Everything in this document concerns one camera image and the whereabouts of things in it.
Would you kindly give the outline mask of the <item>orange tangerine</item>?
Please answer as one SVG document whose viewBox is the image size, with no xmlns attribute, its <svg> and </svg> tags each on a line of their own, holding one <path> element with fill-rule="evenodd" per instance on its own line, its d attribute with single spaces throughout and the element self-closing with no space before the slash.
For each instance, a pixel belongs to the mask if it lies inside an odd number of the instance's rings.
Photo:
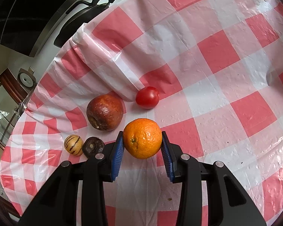
<svg viewBox="0 0 283 226">
<path fill-rule="evenodd" d="M 153 120 L 138 118 L 125 126 L 123 141 L 130 155 L 137 159 L 148 159 L 159 151 L 162 131 Z"/>
</svg>

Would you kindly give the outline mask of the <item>small red tomato back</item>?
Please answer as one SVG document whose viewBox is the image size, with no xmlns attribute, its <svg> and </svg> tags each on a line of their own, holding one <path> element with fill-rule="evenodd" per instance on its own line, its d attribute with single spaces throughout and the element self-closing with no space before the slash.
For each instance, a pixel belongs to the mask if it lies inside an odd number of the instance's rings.
<svg viewBox="0 0 283 226">
<path fill-rule="evenodd" d="M 137 93 L 135 101 L 144 109 L 152 109 L 159 103 L 159 91 L 155 87 L 144 87 Z"/>
</svg>

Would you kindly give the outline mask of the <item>yellow striped pepino melon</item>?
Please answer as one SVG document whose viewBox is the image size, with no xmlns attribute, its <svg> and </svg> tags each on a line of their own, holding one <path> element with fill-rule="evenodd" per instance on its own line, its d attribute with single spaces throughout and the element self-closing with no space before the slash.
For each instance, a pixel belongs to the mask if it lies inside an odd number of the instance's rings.
<svg viewBox="0 0 283 226">
<path fill-rule="evenodd" d="M 64 140 L 65 150 L 74 156 L 80 156 L 83 153 L 83 140 L 78 135 L 69 135 Z"/>
</svg>

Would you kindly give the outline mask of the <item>dark mangosteen near tangerine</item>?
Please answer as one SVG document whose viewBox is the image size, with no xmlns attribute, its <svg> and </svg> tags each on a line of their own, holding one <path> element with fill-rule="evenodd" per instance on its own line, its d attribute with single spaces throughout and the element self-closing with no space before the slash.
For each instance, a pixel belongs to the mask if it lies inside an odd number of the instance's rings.
<svg viewBox="0 0 283 226">
<path fill-rule="evenodd" d="M 105 143 L 97 137 L 89 137 L 82 146 L 83 154 L 86 158 L 91 158 L 97 153 L 101 153 L 105 147 Z"/>
</svg>

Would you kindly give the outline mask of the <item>brown red apple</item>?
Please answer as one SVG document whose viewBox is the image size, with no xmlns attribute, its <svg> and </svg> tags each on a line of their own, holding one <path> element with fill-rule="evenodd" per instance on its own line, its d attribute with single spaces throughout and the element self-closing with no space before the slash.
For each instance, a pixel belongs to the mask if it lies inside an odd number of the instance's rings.
<svg viewBox="0 0 283 226">
<path fill-rule="evenodd" d="M 124 109 L 119 98 L 104 94 L 88 103 L 86 115 L 89 123 L 96 130 L 113 131 L 121 123 Z"/>
</svg>

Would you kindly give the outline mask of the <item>red checkered tablecloth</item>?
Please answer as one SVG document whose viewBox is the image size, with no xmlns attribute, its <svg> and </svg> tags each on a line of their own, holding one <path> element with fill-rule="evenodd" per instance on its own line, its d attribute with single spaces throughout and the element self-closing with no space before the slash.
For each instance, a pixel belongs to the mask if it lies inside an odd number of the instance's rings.
<svg viewBox="0 0 283 226">
<path fill-rule="evenodd" d="M 152 109 L 135 97 L 159 91 Z M 110 94 L 124 115 L 92 127 L 88 103 Z M 283 212 L 283 4 L 280 0 L 124 0 L 82 25 L 60 49 L 18 120 L 0 181 L 18 213 L 65 160 L 69 135 L 114 141 L 154 120 L 201 162 L 221 160 L 268 225 Z"/>
</svg>

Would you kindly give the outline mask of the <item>black range hood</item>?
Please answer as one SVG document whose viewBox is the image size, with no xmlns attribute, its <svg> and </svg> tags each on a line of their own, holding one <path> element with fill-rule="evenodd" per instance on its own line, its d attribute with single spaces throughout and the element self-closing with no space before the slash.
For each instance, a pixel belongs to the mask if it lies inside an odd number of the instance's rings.
<svg viewBox="0 0 283 226">
<path fill-rule="evenodd" d="M 0 45 L 35 57 L 78 0 L 0 0 Z"/>
</svg>

